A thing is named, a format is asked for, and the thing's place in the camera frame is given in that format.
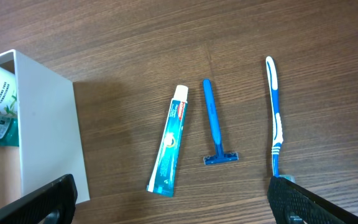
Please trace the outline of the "blue disposable razor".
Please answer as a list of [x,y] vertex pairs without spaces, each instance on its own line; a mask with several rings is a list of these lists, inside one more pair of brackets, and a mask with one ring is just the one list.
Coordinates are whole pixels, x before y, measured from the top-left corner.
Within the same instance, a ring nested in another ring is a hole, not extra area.
[[224,152],[221,129],[219,124],[218,113],[213,94],[212,83],[209,79],[203,80],[203,91],[206,102],[206,108],[209,119],[209,126],[211,130],[212,139],[214,142],[215,155],[205,156],[203,158],[205,165],[221,164],[225,162],[238,161],[239,155],[237,152]]

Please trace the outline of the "teal toothpaste tube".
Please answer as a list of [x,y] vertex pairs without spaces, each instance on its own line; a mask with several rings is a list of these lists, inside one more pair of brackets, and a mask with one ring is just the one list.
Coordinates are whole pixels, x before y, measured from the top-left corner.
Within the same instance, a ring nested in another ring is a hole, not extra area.
[[171,99],[162,140],[147,191],[172,197],[181,137],[188,107],[188,87],[178,85]]

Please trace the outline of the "blue white toothbrush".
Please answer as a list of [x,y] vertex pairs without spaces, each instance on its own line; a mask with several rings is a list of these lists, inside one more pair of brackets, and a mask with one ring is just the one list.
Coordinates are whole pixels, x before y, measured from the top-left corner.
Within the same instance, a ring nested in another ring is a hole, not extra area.
[[279,155],[283,144],[283,128],[282,119],[280,114],[279,92],[278,92],[278,76],[274,59],[271,56],[267,56],[265,59],[268,87],[270,92],[270,103],[272,109],[272,174],[275,177],[283,177],[293,183],[295,183],[295,177],[293,175],[280,174],[279,172]]

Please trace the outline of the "white open cardboard box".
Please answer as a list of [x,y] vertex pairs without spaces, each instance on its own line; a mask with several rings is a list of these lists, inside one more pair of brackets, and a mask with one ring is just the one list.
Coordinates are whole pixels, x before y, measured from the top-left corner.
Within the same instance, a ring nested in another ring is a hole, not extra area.
[[0,146],[0,208],[64,174],[90,200],[73,82],[18,50],[0,54],[18,83],[19,146]]

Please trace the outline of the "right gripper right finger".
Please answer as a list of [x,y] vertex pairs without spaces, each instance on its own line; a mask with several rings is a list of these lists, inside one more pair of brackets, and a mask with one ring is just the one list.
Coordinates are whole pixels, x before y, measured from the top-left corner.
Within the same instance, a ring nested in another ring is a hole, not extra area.
[[358,223],[358,216],[283,177],[272,177],[267,198],[279,224]]

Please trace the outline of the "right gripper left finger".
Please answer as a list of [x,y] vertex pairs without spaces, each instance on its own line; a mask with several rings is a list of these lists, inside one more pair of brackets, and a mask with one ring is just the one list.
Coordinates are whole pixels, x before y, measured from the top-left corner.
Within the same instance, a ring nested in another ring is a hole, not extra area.
[[73,176],[65,174],[0,208],[0,223],[71,223],[77,197]]

